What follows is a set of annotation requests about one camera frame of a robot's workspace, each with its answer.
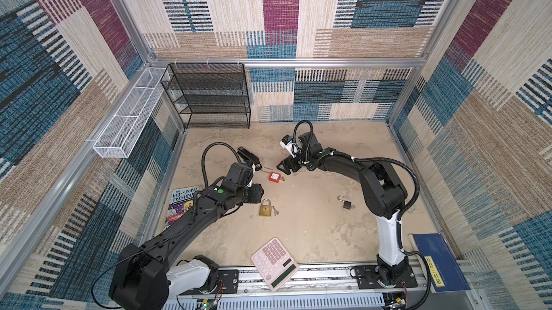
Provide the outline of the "red padlock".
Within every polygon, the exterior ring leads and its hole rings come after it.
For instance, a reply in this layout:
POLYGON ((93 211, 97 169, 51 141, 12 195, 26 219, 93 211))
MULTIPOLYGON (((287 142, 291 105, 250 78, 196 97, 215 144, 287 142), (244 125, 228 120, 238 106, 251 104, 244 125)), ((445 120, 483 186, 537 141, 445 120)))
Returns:
POLYGON ((268 180, 274 183, 284 182, 285 178, 279 171, 274 171, 273 169, 266 168, 263 169, 263 172, 268 174, 268 180))

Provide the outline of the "brass padlock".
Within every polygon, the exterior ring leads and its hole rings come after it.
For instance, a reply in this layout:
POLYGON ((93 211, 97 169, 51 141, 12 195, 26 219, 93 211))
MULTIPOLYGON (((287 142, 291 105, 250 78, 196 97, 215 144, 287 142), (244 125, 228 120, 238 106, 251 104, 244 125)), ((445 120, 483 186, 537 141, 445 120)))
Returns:
POLYGON ((259 216, 271 217, 273 215, 272 202, 269 199, 263 199, 260 204, 259 216))

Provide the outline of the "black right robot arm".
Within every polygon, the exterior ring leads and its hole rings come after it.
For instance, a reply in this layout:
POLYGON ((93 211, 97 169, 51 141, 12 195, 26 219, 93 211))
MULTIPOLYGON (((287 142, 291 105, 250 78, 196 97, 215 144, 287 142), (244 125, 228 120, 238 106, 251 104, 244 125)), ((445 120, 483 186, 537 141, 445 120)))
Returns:
POLYGON ((395 159, 357 158, 332 148, 323 148, 309 120, 294 127, 293 135, 280 141, 289 156, 277 169, 291 175, 301 168, 320 169, 346 176, 361 185, 365 204, 377 219, 379 250, 376 275, 383 287, 394 287, 408 270, 403 246, 402 216, 417 201, 420 185, 413 170, 395 159))

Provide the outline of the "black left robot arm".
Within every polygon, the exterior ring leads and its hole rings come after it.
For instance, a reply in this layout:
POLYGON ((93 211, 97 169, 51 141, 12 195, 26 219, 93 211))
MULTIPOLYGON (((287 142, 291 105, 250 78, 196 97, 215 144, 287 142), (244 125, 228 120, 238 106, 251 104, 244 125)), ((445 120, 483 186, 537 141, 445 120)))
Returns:
POLYGON ((219 265, 211 259, 197 255, 181 265, 175 261, 208 226, 245 204, 261 202, 262 185, 253 183, 262 168, 259 157, 243 147, 232 153, 237 162, 226 176, 194 192, 191 209, 154 238, 120 252, 109 287, 109 298, 119 308, 161 309, 187 291, 216 287, 219 265))

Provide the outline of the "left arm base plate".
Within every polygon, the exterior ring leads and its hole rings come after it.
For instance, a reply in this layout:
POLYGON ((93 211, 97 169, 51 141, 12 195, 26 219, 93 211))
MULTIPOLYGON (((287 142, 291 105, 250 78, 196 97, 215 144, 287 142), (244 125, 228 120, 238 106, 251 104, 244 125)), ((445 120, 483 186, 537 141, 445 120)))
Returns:
POLYGON ((236 294, 238 291, 239 270, 238 269, 218 269, 211 271, 206 282, 208 294, 236 294))

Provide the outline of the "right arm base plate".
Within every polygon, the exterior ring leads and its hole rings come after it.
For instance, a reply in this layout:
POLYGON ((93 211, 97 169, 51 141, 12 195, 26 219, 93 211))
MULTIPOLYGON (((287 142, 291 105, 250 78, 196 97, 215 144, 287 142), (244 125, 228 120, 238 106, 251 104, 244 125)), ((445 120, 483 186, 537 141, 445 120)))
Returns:
POLYGON ((405 268, 391 268, 390 270, 378 265, 359 265, 353 267, 353 276, 359 289, 407 289, 418 287, 413 269, 410 265, 405 268))

